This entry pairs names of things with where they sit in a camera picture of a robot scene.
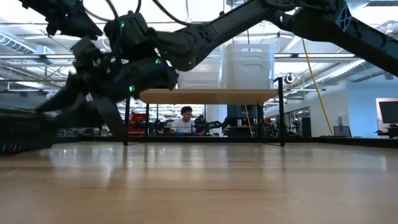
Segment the red equipment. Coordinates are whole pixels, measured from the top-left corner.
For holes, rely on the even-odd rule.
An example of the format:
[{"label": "red equipment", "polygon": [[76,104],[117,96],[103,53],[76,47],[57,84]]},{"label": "red equipment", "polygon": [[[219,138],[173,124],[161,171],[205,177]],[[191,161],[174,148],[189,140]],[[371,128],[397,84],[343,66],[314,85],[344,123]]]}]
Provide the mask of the red equipment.
[{"label": "red equipment", "polygon": [[131,116],[131,123],[129,127],[129,136],[144,136],[145,135],[145,120],[146,114],[133,114]]}]

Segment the ceiling light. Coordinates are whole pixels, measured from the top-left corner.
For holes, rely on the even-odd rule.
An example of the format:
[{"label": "ceiling light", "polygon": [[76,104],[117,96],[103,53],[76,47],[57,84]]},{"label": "ceiling light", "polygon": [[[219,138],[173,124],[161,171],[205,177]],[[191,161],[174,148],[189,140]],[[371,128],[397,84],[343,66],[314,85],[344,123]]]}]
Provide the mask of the ceiling light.
[{"label": "ceiling light", "polygon": [[16,84],[24,85],[24,86],[29,86],[32,88],[48,88],[45,85],[36,83],[36,82],[16,82]]},{"label": "ceiling light", "polygon": [[274,54],[275,58],[285,58],[285,57],[291,57],[292,54]]},{"label": "ceiling light", "polygon": [[316,91],[317,89],[293,89],[293,90],[284,90],[284,91],[293,91],[294,93],[298,92],[298,91]]},{"label": "ceiling light", "polygon": [[74,59],[74,55],[46,55],[47,59]]},{"label": "ceiling light", "polygon": [[34,90],[34,89],[15,89],[15,90],[4,90],[4,91],[13,91],[13,92],[35,92],[35,91],[51,91],[51,90]]},{"label": "ceiling light", "polygon": [[38,55],[0,55],[0,59],[40,59]]},{"label": "ceiling light", "polygon": [[[309,54],[310,58],[320,58],[320,57],[329,57],[329,58],[341,58],[341,57],[355,57],[355,54]],[[299,54],[298,57],[306,57],[305,54]]]}]

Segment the man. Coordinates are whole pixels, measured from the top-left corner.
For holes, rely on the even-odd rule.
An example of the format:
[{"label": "man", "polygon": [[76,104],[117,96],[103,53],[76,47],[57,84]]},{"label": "man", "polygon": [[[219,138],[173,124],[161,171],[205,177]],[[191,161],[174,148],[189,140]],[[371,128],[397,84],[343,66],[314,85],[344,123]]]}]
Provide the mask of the man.
[{"label": "man", "polygon": [[195,125],[195,122],[191,120],[192,108],[190,106],[184,106],[181,108],[181,115],[181,119],[175,119],[173,121],[170,133],[194,133],[196,128],[192,127]]}]

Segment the white plastic bin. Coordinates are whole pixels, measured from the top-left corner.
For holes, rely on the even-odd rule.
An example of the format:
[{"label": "white plastic bin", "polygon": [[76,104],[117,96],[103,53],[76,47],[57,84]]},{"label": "white plastic bin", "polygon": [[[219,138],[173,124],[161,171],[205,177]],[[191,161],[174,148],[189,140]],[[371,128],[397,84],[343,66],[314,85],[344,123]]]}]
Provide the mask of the white plastic bin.
[{"label": "white plastic bin", "polygon": [[267,44],[231,44],[225,47],[220,88],[272,89],[274,50]]},{"label": "white plastic bin", "polygon": [[202,63],[188,72],[178,72],[179,89],[217,89],[220,80],[220,58],[204,59]]}]

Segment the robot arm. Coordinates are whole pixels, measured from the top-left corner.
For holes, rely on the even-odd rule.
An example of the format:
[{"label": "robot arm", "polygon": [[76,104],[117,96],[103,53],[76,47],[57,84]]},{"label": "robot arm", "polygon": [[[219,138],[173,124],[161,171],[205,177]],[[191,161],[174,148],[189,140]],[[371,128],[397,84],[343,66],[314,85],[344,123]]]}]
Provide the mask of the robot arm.
[{"label": "robot arm", "polygon": [[[211,22],[157,32],[154,40],[174,68],[188,71],[217,46],[267,20],[299,37],[336,44],[398,76],[398,41],[355,19],[344,0],[292,2],[251,0]],[[295,7],[300,8],[294,15],[284,13]]]},{"label": "robot arm", "polygon": [[49,22],[46,30],[54,36],[59,30],[63,35],[74,37],[88,36],[91,40],[97,40],[102,31],[86,14],[83,3],[80,0],[19,0],[22,7],[32,8]]}]

